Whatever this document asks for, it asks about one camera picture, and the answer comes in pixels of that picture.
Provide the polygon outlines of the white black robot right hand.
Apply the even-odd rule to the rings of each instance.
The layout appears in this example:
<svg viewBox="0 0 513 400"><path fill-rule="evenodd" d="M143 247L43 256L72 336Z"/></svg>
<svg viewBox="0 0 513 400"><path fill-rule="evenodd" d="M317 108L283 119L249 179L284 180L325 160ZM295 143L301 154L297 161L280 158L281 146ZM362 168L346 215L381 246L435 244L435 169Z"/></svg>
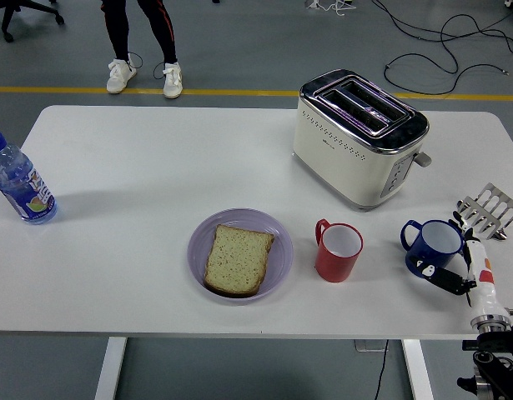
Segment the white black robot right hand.
<svg viewBox="0 0 513 400"><path fill-rule="evenodd" d="M509 313L497 299L485 247L459 212L454 211L448 222L410 220L402 227L400 240L405 264L414 275L449 293L467 296L473 327L508 328Z"/></svg>

